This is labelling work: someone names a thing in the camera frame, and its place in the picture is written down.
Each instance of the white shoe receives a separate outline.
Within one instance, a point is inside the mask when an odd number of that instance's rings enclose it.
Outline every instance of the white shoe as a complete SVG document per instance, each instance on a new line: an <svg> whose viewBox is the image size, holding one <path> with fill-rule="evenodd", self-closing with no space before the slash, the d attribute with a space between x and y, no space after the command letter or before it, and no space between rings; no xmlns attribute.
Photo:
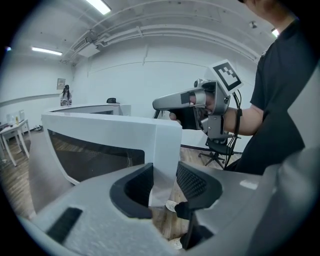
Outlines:
<svg viewBox="0 0 320 256"><path fill-rule="evenodd" d="M176 249L176 250L182 249L182 243L180 242L180 238L181 237L175 238L169 241L169 244L172 246L173 249Z"/></svg>
<svg viewBox="0 0 320 256"><path fill-rule="evenodd" d="M178 204L178 203L175 202L175 201L170 201L170 200L168 200L168 201L165 203L165 207L166 207L169 211L175 213L175 212L176 212L175 207L176 207L177 204Z"/></svg>

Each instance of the woman with long dark hair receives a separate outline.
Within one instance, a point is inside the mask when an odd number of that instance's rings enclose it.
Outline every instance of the woman with long dark hair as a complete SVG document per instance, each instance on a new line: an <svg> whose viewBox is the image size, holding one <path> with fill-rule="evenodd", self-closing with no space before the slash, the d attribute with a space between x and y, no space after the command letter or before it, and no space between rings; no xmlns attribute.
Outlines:
<svg viewBox="0 0 320 256"><path fill-rule="evenodd" d="M71 105L72 103L72 95L71 95L71 92L69 91L69 85L65 85L64 86L64 89L63 89L63 92L60 96L60 105L61 106L68 106L68 105Z"/></svg>

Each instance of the fluorescent light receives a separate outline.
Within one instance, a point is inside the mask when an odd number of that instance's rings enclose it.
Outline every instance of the fluorescent light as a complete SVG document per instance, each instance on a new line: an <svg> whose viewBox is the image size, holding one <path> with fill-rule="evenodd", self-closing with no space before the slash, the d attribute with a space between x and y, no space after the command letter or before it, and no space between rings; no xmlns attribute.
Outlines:
<svg viewBox="0 0 320 256"><path fill-rule="evenodd" d="M279 32L278 30L276 30L275 28L271 30L272 34L277 38L279 36Z"/></svg>
<svg viewBox="0 0 320 256"><path fill-rule="evenodd" d="M111 11L111 9L101 0L86 0L88 3L93 5L103 15Z"/></svg>
<svg viewBox="0 0 320 256"><path fill-rule="evenodd" d="M32 51L36 51L36 52L42 52L42 53L47 53L47 54L54 54L54 55L62 55L62 52L58 52L58 51L53 51L53 50L46 50L46 49L41 49L41 48L37 48L37 47L32 47Z"/></svg>

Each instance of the white wall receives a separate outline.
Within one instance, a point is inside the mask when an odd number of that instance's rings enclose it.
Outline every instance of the white wall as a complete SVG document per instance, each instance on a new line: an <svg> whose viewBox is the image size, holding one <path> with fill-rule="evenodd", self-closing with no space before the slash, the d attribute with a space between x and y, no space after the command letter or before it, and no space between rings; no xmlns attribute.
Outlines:
<svg viewBox="0 0 320 256"><path fill-rule="evenodd" d="M0 122L7 114L24 110L30 128L41 125L44 110L60 105L57 79L66 79L72 91L71 65L30 56L7 56L0 73Z"/></svg>
<svg viewBox="0 0 320 256"><path fill-rule="evenodd" d="M194 81L203 77L207 65L224 59L232 62L244 83L241 107L247 108L257 65L224 47L177 37L126 40L78 64L74 100L105 103L107 98L116 98L120 103L131 104L132 116L152 118L154 99L192 88ZM249 139L238 140L235 151L242 152ZM205 142L202 131L183 131L182 144L205 147Z"/></svg>

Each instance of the chair base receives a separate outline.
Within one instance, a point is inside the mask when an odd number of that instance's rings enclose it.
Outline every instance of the chair base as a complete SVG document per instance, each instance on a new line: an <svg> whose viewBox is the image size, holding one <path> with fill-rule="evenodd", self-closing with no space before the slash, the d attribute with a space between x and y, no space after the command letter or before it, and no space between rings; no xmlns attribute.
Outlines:
<svg viewBox="0 0 320 256"><path fill-rule="evenodd" d="M211 158L206 164L205 166L207 166L208 164L210 164L212 161L216 161L217 164L224 170L225 167L223 166L223 164L225 163L225 160L221 157L219 157L218 153L212 153L210 152L210 154L204 154L204 153L199 153L198 157L200 158L202 156Z"/></svg>

